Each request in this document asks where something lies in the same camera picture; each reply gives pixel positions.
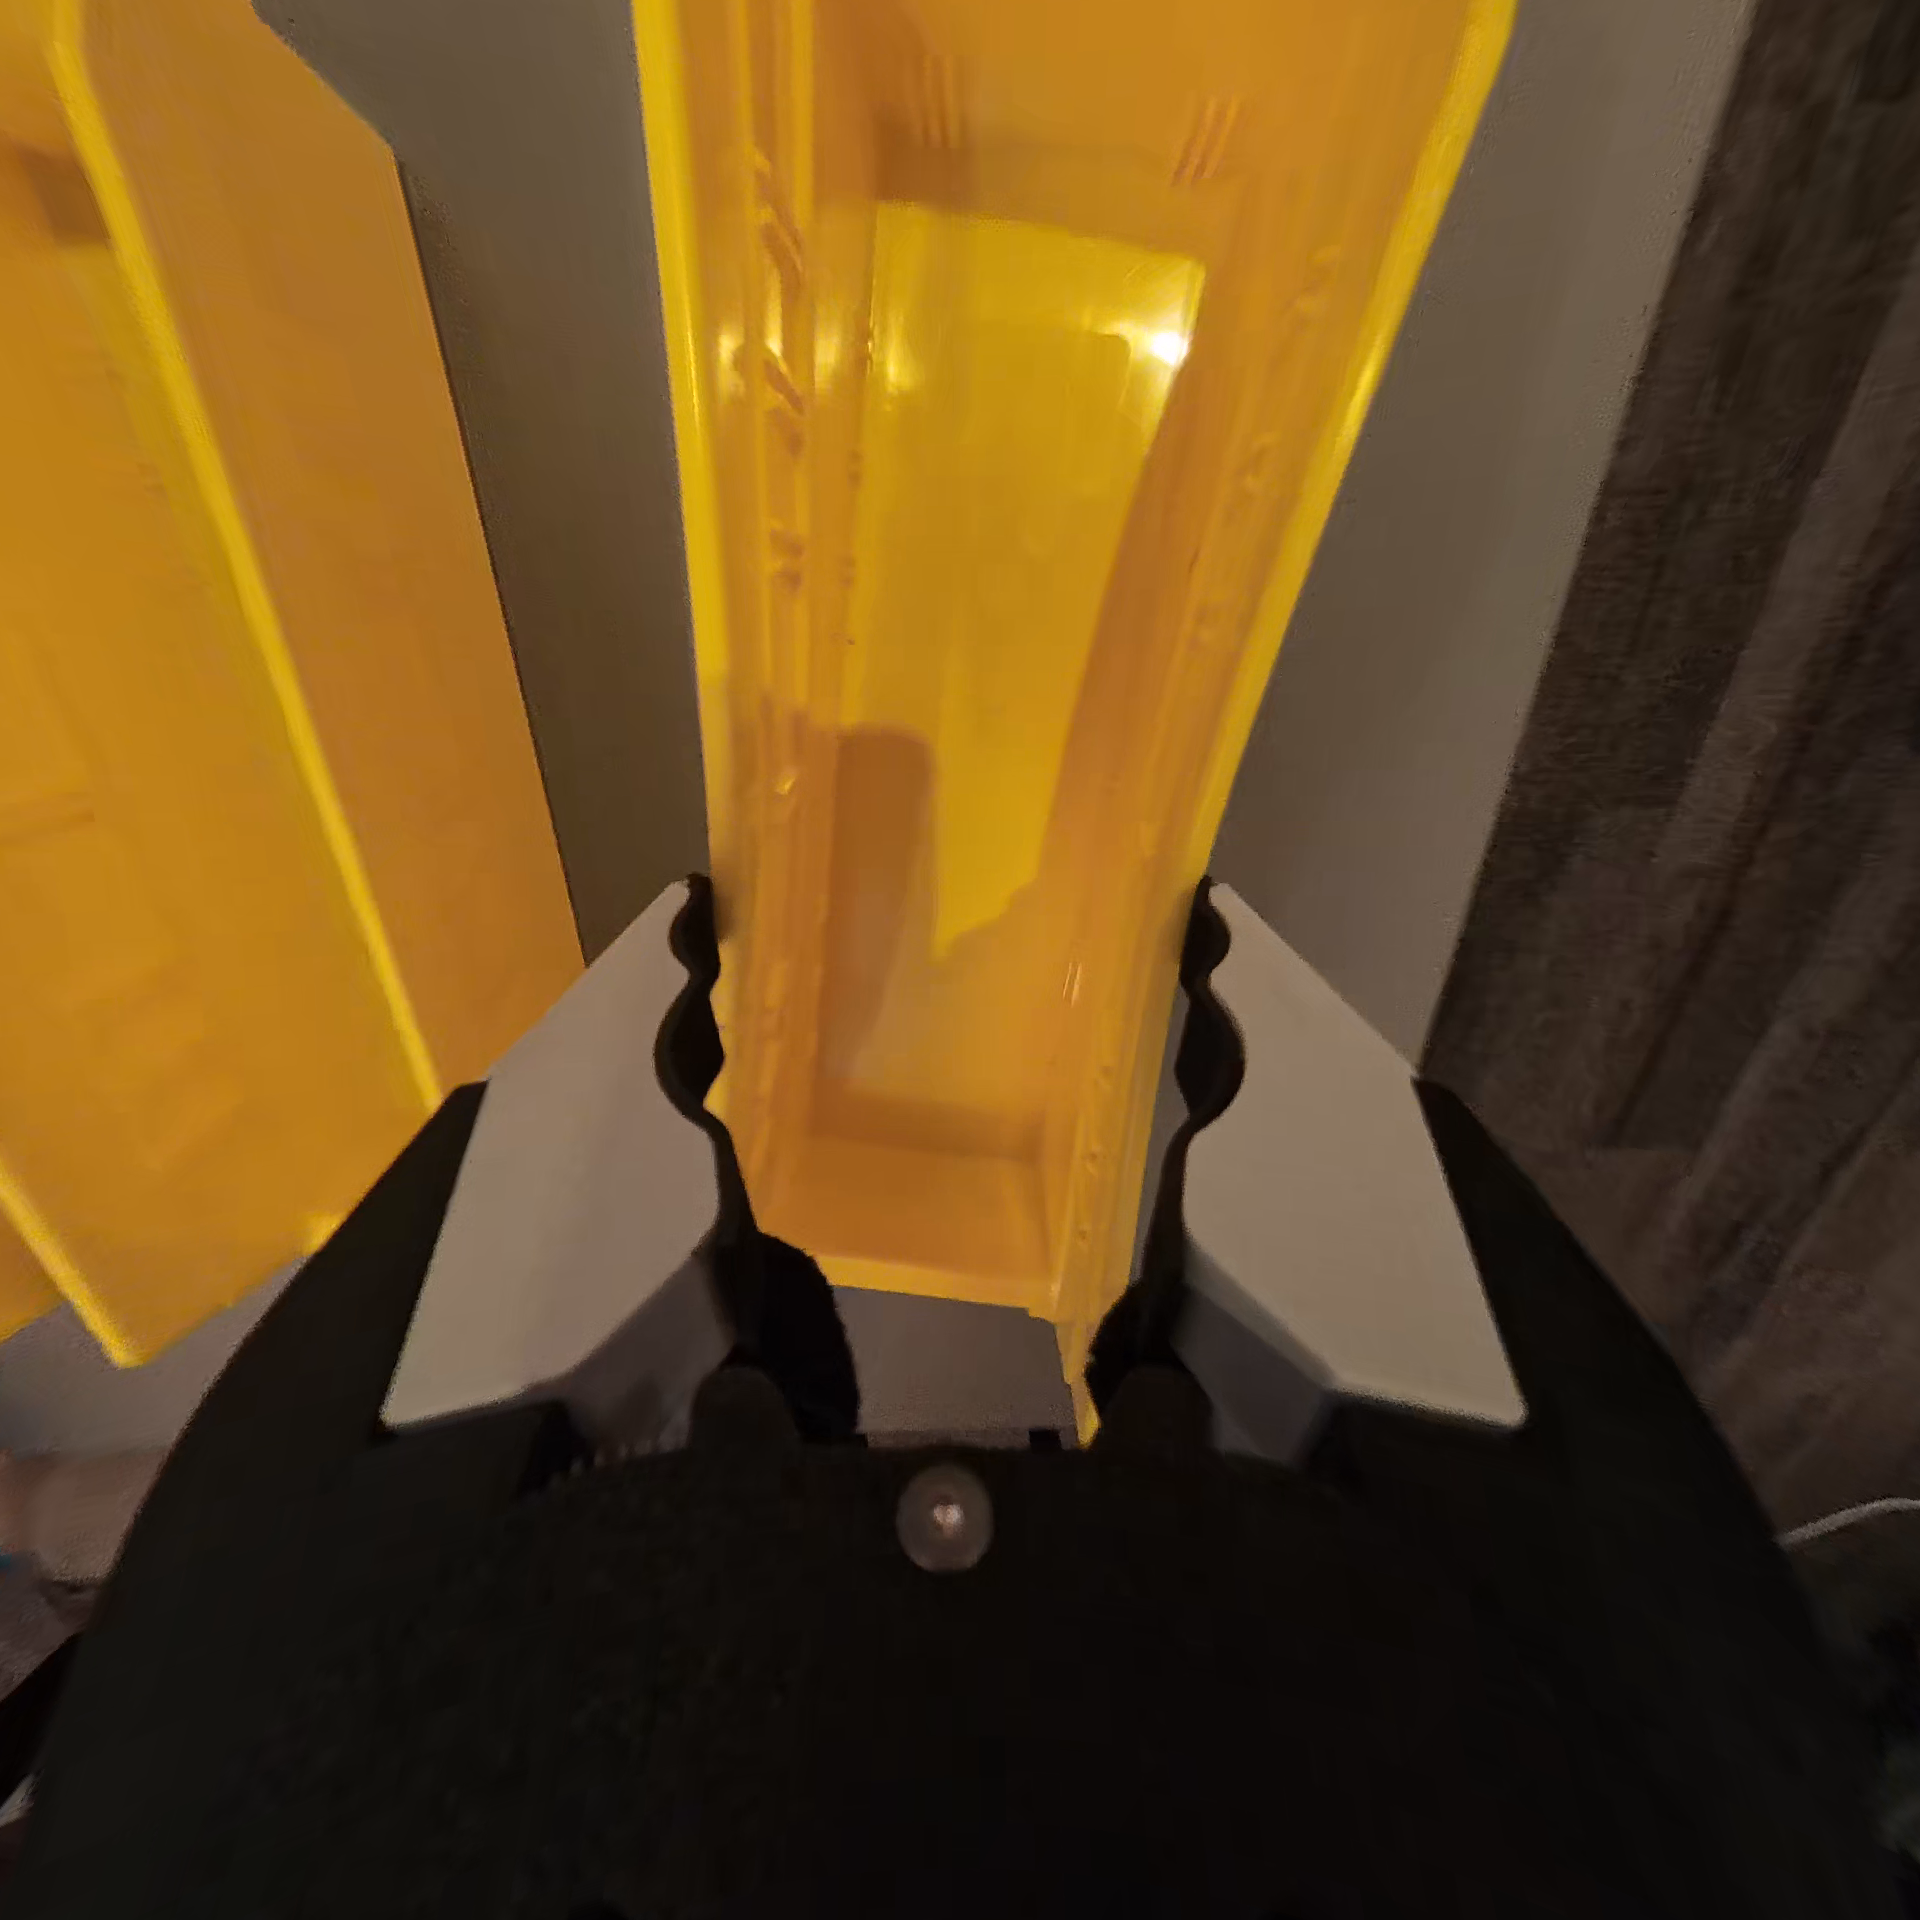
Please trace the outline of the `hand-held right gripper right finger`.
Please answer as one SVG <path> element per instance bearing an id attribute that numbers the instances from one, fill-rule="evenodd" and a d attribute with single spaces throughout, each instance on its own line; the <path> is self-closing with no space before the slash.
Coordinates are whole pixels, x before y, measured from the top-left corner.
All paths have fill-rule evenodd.
<path id="1" fill-rule="evenodd" d="M 1345 1409 L 1472 1435 L 1525 1425 L 1407 1057 L 1226 887 L 1182 941 L 1182 1126 L 1132 1284 L 1087 1353 L 1091 1409 L 1182 1366 L 1221 1453 L 1304 1460 Z"/>

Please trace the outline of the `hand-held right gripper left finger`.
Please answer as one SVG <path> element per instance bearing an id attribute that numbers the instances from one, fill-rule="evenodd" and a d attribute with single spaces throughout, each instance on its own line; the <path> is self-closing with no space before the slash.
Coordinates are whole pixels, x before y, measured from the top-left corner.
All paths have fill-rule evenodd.
<path id="1" fill-rule="evenodd" d="M 383 1425 L 561 1404 L 591 1453 L 666 1453 L 700 1381 L 749 1364 L 799 1435 L 860 1432 L 832 1284 L 753 1223 L 705 1108 L 712 983 L 712 881 L 674 881 L 494 1062 Z"/>

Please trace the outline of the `yellow plastic storage bin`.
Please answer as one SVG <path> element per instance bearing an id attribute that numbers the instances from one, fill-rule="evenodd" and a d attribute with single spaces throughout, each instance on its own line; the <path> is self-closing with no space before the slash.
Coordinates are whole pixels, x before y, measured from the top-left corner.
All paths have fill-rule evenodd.
<path id="1" fill-rule="evenodd" d="M 825 1281 L 1087 1357 L 1186 910 L 1502 0 L 637 5 L 716 1121 Z"/>
<path id="2" fill-rule="evenodd" d="M 390 144 L 253 5 L 0 82 L 4 1330 L 138 1366 L 582 946 Z"/>

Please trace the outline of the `grey desk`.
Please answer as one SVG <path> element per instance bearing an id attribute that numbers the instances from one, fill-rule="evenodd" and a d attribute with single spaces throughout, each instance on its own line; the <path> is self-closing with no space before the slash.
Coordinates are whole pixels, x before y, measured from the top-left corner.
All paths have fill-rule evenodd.
<path id="1" fill-rule="evenodd" d="M 628 8 L 253 5 L 394 155 L 582 972 L 705 875 Z M 1207 875 L 1400 1057 L 1469 925 L 1742 33 L 1746 5 L 1515 5 L 1238 755 Z M 4 1330 L 4 1453 L 164 1448 L 306 1261 L 138 1366 L 69 1308 Z"/>

